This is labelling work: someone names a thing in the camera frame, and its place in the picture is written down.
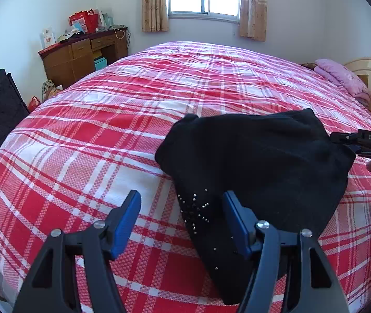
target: window frame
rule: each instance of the window frame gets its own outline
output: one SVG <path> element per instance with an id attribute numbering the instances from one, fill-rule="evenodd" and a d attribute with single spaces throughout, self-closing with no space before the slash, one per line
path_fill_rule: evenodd
<path id="1" fill-rule="evenodd" d="M 240 16 L 240 0 L 238 0 L 238 15 L 228 15 L 210 12 L 210 0 L 208 0 L 208 11 L 204 11 L 205 0 L 201 0 L 201 11 L 171 11 L 171 0 L 168 0 L 168 18 L 170 19 L 200 19 L 200 20 L 214 20 L 225 21 L 232 23 L 239 23 Z"/>

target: red plaid bedspread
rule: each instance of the red plaid bedspread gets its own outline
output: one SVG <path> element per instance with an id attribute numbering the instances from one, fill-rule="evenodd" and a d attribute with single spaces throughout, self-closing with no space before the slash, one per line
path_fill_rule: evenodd
<path id="1" fill-rule="evenodd" d="M 186 113 L 264 115 L 307 107 L 328 132 L 371 130 L 371 113 L 313 71 L 198 43 L 150 48 L 48 100 L 0 149 L 0 273 L 12 289 L 9 299 L 53 228 L 85 229 L 137 189 L 139 218 L 124 254 L 112 263 L 127 311 L 234 312 L 236 306 L 218 299 L 154 153 Z M 371 297 L 371 175 L 365 163 L 356 159 L 320 238 L 351 312 Z M 91 312 L 82 258 L 77 268 L 83 310 Z M 279 311 L 283 290 L 280 281 L 272 312 Z"/>

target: white wall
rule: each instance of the white wall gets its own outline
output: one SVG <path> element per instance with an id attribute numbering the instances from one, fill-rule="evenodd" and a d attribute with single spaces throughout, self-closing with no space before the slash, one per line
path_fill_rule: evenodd
<path id="1" fill-rule="evenodd" d="M 330 57 L 346 62 L 371 55 L 371 8 L 366 0 L 268 0 L 265 43 L 238 36 L 238 26 L 208 20 L 170 20 L 167 33 L 141 32 L 142 0 L 97 0 L 132 33 L 130 53 L 167 41 L 199 41 L 246 48 L 294 62 Z"/>
<path id="2" fill-rule="evenodd" d="M 40 98 L 47 79 L 38 56 L 42 29 L 61 35 L 70 15 L 95 6 L 95 0 L 0 0 L 0 68 L 12 73 L 26 103 Z"/>

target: floral curtain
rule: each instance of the floral curtain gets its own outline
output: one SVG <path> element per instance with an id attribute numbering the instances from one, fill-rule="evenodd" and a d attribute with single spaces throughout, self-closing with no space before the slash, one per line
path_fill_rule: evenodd
<path id="1" fill-rule="evenodd" d="M 168 31 L 168 0 L 142 0 L 142 31 Z"/>
<path id="2" fill-rule="evenodd" d="M 239 35 L 265 41 L 267 24 L 267 0 L 241 0 Z"/>

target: window sill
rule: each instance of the window sill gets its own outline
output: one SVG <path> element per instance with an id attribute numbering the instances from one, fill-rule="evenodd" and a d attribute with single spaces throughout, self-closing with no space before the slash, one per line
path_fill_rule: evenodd
<path id="1" fill-rule="evenodd" d="M 169 19 L 195 19 L 195 20 L 212 20 L 212 21 L 223 21 L 223 22 L 230 22 L 238 24 L 238 18 L 236 16 L 232 16 L 231 18 L 228 17 L 221 17 L 221 16 L 213 16 L 207 14 L 199 14 L 199 13 L 170 13 L 168 15 Z"/>

